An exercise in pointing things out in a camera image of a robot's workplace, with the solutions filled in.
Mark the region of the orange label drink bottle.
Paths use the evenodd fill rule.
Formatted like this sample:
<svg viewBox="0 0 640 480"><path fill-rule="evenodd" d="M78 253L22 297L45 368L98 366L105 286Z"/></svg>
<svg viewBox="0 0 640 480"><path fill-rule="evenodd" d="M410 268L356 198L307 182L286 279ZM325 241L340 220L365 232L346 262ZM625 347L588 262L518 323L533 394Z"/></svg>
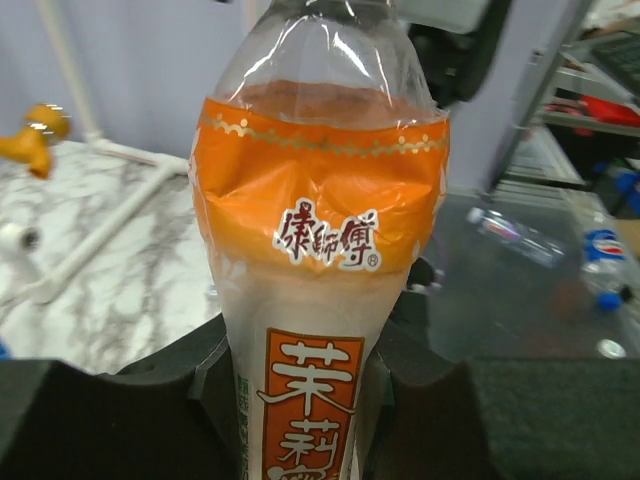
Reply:
<svg viewBox="0 0 640 480"><path fill-rule="evenodd" d="M189 178L243 479L349 476L364 364L447 193L450 124L390 1L274 1L202 105Z"/></svg>

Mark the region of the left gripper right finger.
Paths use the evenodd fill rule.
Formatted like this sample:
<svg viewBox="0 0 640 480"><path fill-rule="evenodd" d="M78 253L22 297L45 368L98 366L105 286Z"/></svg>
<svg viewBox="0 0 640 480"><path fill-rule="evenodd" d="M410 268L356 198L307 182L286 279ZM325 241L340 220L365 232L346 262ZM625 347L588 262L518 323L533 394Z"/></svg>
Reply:
<svg viewBox="0 0 640 480"><path fill-rule="evenodd" d="M607 359L450 363L388 324L389 378L371 479L635 479L639 364Z"/></svg>

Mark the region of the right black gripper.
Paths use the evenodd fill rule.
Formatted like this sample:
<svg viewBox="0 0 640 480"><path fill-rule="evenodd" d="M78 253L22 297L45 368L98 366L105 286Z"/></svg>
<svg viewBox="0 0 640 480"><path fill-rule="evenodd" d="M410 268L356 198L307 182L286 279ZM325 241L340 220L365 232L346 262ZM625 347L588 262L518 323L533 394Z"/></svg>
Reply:
<svg viewBox="0 0 640 480"><path fill-rule="evenodd" d="M409 27L409 39L438 107L476 96L492 66L510 8L510 0L491 1L479 26L466 34L420 24Z"/></svg>

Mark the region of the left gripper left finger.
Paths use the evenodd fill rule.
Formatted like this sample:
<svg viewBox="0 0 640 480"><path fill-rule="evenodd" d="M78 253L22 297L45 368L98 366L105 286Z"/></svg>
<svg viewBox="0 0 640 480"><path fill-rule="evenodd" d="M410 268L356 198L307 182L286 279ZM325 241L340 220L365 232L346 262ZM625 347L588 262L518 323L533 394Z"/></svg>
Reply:
<svg viewBox="0 0 640 480"><path fill-rule="evenodd" d="M115 374L1 362L4 479L236 479L239 463L221 316Z"/></svg>

